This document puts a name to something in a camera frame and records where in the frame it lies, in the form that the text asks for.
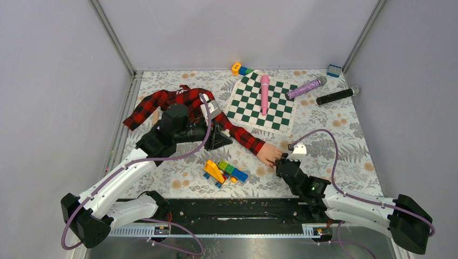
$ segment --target floral tablecloth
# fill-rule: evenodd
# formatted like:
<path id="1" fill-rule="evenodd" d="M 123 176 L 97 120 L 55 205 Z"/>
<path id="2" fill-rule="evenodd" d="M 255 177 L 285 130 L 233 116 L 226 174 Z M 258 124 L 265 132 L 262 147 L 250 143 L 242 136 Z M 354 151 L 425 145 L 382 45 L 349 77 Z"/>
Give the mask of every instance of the floral tablecloth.
<path id="1" fill-rule="evenodd" d="M 326 75 L 326 70 L 261 70 L 271 78 L 296 82 L 298 85 Z M 234 83 L 241 76 L 232 75 L 230 70 L 210 71 L 154 71 L 144 72 L 137 98 L 137 104 L 147 95 L 158 90 L 175 91 L 180 84 L 191 88 L 206 88 L 213 92 L 221 109 L 224 110 L 231 95 Z M 330 130 L 339 145 L 339 162 L 336 168 L 336 182 L 339 186 L 370 195 L 382 195 L 382 190 L 368 152 L 361 126 L 351 98 L 318 106 L 317 97 L 348 88 L 343 75 L 340 78 L 327 77 L 328 82 L 307 94 L 296 98 L 297 111 L 292 134 L 288 137 L 246 127 L 255 137 L 276 145 L 283 150 L 287 144 L 304 134 L 318 129 Z M 149 118 L 135 131 L 130 132 L 123 157 L 125 158 L 135 143 L 152 127 Z M 307 155 L 301 168 L 309 175 L 326 179 L 331 177 L 334 161 L 334 146 L 326 133 L 316 133 L 304 139 Z M 186 154 L 198 143 L 179 144 L 177 154 Z M 213 181 L 203 177 L 204 164 L 211 159 L 226 160 L 247 173 L 245 183 L 227 181 L 218 189 Z M 212 197 L 290 197 L 291 192 L 281 178 L 275 176 L 274 169 L 262 164 L 256 156 L 237 141 L 223 148 L 205 151 L 179 161 L 164 162 L 156 170 L 139 179 L 123 195 L 124 198 L 137 197 L 145 190 L 156 190 L 165 198 L 212 198 Z"/>

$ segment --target hand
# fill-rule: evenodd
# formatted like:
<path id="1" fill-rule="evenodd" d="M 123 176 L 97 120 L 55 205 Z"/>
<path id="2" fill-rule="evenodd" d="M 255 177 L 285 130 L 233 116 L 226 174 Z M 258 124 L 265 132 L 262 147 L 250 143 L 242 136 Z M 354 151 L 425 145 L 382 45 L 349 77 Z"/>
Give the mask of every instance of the hand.
<path id="1" fill-rule="evenodd" d="M 256 155 L 261 162 L 267 166 L 275 166 L 275 160 L 280 159 L 283 151 L 279 150 L 271 144 L 264 143 L 261 150 Z"/>

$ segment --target gray wall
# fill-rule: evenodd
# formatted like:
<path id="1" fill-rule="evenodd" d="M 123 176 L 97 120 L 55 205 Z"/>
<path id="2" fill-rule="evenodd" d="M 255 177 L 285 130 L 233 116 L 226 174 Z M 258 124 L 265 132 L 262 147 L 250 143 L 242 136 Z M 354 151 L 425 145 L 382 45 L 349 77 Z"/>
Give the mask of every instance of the gray wall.
<path id="1" fill-rule="evenodd" d="M 100 0 L 139 70 L 343 65 L 377 0 Z"/>
<path id="2" fill-rule="evenodd" d="M 389 1 L 348 72 L 386 196 L 411 196 L 437 234 L 420 258 L 456 258 L 458 2 Z"/>
<path id="3" fill-rule="evenodd" d="M 60 199 L 100 179 L 129 76 L 89 1 L 0 1 L 0 258 L 65 258 Z"/>

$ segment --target plaid shirt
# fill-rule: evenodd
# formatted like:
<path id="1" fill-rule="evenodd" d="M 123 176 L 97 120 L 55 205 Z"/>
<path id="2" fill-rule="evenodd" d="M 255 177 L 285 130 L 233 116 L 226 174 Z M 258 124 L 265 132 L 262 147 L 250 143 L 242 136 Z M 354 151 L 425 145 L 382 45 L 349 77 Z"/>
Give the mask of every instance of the plaid shirt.
<path id="1" fill-rule="evenodd" d="M 145 97 L 135 108 L 133 113 L 124 120 L 123 124 L 133 131 L 158 107 L 160 107 L 162 111 L 165 111 L 171 104 L 186 105 L 189 109 L 189 117 L 191 120 L 202 117 L 203 114 L 200 110 L 202 101 L 199 98 L 199 94 L 206 94 L 210 100 L 214 100 L 212 92 L 202 88 L 190 89 L 187 85 L 180 85 L 180 87 L 185 91 L 177 93 L 176 91 L 170 92 L 167 90 L 160 90 Z M 238 143 L 248 148 L 255 155 L 258 154 L 265 143 L 263 140 L 253 137 L 253 135 L 244 128 L 234 126 L 223 112 L 216 116 L 214 120 L 220 123 L 223 128 L 229 130 L 229 134 L 235 138 Z"/>

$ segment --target checkerboard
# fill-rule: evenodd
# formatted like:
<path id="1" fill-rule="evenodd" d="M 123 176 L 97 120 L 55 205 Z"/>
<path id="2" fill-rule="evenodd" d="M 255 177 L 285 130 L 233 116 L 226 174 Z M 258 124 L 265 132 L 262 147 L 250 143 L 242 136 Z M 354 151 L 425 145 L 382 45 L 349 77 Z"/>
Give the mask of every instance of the checkerboard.
<path id="1" fill-rule="evenodd" d="M 225 113 L 232 123 L 289 136 L 294 122 L 294 99 L 285 93 L 297 85 L 270 79 L 267 115 L 261 112 L 261 76 L 256 71 L 234 84 Z"/>

